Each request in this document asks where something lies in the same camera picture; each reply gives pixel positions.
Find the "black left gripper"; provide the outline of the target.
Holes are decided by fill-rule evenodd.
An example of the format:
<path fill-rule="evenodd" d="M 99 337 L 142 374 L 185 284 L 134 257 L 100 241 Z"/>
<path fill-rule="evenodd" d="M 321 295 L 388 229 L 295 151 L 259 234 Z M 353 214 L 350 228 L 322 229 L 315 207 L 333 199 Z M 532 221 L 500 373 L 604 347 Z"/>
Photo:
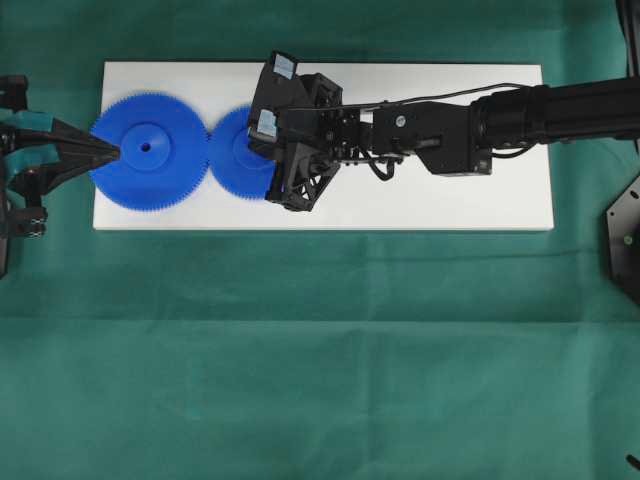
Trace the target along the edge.
<path fill-rule="evenodd" d="M 1 120 L 1 277 L 8 269 L 9 240 L 14 236 L 40 237 L 45 233 L 47 212 L 41 205 L 41 197 L 68 180 L 120 158 L 118 146 L 51 114 L 20 112 L 27 109 L 27 89 L 24 75 L 1 77 L 1 108 L 13 113 Z M 21 149 L 48 144 L 67 152 L 88 153 Z M 14 209 L 8 189 L 25 200 L 36 198 L 35 204 Z"/>

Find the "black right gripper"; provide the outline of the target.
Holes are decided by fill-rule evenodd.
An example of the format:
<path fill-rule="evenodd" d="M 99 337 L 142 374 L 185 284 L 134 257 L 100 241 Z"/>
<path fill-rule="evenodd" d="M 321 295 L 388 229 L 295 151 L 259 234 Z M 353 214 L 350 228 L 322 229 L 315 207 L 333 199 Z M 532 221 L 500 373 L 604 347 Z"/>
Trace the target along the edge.
<path fill-rule="evenodd" d="M 264 63 L 251 103 L 248 135 L 275 144 L 297 113 L 297 142 L 275 150 L 268 202 L 293 212 L 310 212 L 342 165 L 380 163 L 371 151 L 372 125 L 360 107 L 345 107 L 343 89 L 328 77 L 297 74 L 298 61 L 273 50 Z"/>

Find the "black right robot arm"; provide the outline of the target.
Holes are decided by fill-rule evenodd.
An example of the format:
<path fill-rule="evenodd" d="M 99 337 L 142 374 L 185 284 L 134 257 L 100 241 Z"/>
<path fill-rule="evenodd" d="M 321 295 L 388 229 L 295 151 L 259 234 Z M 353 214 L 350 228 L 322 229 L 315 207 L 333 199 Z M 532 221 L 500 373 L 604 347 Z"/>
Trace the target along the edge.
<path fill-rule="evenodd" d="M 473 89 L 467 106 L 448 94 L 347 104 L 338 84 L 297 67 L 287 54 L 270 55 L 247 121 L 249 148 L 275 166 L 266 199 L 294 212 L 311 210 L 344 165 L 364 164 L 387 181 L 413 155 L 434 175 L 488 175 L 494 159 L 537 145 L 639 136 L 635 77 L 501 83 Z"/>

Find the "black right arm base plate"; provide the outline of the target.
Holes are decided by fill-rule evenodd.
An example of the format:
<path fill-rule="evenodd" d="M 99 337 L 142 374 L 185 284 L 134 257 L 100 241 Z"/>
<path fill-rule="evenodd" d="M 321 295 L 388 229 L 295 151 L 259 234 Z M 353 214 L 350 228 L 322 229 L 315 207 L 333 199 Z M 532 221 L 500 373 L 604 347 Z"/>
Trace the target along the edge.
<path fill-rule="evenodd" d="M 613 282 L 639 304 L 639 177 L 606 211 Z"/>

